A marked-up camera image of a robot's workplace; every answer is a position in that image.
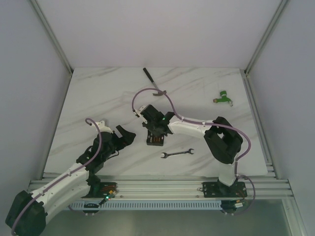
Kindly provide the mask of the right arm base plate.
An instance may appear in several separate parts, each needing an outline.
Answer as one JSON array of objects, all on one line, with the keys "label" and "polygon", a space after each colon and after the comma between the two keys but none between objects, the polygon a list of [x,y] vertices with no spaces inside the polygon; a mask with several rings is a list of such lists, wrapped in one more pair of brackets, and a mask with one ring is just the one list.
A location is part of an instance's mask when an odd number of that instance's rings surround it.
[{"label": "right arm base plate", "polygon": [[203,182],[201,192],[205,198],[245,198],[248,196],[245,183],[238,181],[231,186],[219,181]]}]

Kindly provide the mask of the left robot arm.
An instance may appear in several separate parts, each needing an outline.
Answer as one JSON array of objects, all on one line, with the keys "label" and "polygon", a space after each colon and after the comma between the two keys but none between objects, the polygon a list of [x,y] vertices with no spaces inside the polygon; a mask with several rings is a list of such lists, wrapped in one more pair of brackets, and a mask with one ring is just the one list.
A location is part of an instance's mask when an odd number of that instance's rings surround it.
[{"label": "left robot arm", "polygon": [[82,197],[100,194],[100,178],[96,176],[114,153],[131,145],[135,133],[116,127],[121,136],[109,127],[98,128],[98,134],[75,164],[43,187],[18,193],[5,223],[15,236],[38,236],[60,211]]}]

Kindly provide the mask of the black fuse box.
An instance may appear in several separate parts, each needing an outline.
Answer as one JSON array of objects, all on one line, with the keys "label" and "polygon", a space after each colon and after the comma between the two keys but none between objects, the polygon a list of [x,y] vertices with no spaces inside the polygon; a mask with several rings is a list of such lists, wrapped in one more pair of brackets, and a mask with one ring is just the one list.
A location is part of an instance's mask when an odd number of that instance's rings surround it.
[{"label": "black fuse box", "polygon": [[155,136],[148,130],[146,144],[148,146],[162,147],[164,145],[164,135]]}]

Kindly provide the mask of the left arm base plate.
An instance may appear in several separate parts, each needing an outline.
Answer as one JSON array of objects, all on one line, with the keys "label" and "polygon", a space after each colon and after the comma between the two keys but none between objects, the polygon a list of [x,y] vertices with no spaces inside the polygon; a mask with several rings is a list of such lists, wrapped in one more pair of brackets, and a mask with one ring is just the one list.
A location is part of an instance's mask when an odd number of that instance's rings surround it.
[{"label": "left arm base plate", "polygon": [[117,188],[116,182],[100,182],[89,186],[87,195],[81,198],[104,198],[109,195],[109,192],[115,191]]}]

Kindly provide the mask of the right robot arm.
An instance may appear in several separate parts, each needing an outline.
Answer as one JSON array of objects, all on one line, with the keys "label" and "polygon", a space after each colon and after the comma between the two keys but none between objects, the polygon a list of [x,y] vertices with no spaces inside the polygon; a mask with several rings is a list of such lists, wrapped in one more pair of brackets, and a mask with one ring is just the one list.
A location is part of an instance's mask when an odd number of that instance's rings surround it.
[{"label": "right robot arm", "polygon": [[142,106],[136,111],[143,127],[154,136],[187,135],[204,139],[212,156],[219,161],[218,191],[229,196],[235,191],[235,157],[241,151],[243,138],[223,117],[214,121],[188,120],[174,112],[165,115],[154,106]]}]

